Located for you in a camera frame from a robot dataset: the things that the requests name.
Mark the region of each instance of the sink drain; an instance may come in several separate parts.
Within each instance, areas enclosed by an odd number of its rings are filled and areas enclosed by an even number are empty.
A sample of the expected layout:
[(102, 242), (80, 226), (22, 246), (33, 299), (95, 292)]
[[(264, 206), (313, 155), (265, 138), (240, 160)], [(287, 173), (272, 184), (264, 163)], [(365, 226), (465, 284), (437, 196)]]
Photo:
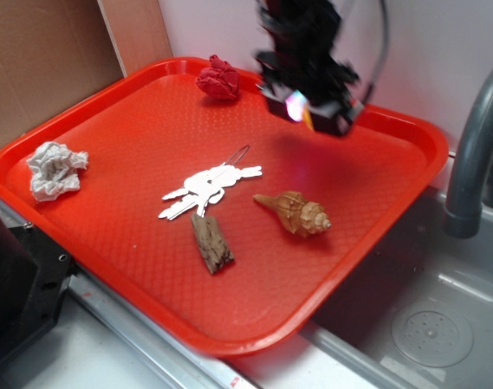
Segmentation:
[(434, 301), (400, 310), (392, 321), (392, 339), (403, 355), (429, 367), (455, 365), (469, 354), (474, 342), (466, 319)]

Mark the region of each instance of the brown shell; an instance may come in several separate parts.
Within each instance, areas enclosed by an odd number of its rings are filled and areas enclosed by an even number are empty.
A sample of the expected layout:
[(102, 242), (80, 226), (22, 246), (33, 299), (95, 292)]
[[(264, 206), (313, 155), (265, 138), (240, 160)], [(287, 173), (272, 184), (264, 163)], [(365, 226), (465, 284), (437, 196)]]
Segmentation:
[(286, 230), (302, 237), (331, 227), (324, 207), (304, 199), (302, 193), (288, 190), (275, 197), (256, 194), (254, 200), (274, 211)]

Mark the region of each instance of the sink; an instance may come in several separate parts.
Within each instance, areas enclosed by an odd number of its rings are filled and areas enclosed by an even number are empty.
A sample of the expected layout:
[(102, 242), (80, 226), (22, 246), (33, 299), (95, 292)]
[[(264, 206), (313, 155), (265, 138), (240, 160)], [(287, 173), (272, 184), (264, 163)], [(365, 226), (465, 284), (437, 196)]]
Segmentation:
[(422, 194), (312, 321), (413, 387), (493, 387), (493, 210), (460, 240), (443, 202)]

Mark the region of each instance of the plastic tray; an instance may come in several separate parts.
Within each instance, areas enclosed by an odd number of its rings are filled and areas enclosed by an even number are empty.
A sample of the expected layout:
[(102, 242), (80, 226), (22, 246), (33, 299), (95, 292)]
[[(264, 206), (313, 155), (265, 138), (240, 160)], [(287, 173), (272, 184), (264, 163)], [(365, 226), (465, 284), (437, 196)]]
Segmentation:
[[(195, 78), (208, 61), (158, 62), (97, 93), (0, 151), (0, 198), (181, 341), (217, 356), (253, 353), (297, 331), (444, 166), (431, 124), (368, 107), (338, 139), (272, 116), (256, 74), (236, 102)], [(26, 159), (45, 141), (89, 153), (81, 190), (50, 203), (30, 193)], [(264, 175), (226, 188), (207, 209), (236, 257), (211, 276), (187, 212), (159, 220), (185, 178), (250, 151)], [(254, 194), (301, 191), (333, 226), (303, 239)]]

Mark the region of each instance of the bark piece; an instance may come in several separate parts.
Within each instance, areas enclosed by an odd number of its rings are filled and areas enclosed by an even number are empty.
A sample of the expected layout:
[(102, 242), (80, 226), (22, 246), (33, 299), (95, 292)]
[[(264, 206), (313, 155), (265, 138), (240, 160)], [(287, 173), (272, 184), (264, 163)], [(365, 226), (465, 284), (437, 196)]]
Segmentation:
[(215, 217), (201, 217), (195, 213), (191, 217), (191, 222), (195, 230), (199, 252), (204, 257), (211, 274), (220, 270), (226, 263), (234, 261), (234, 255), (230, 251)]

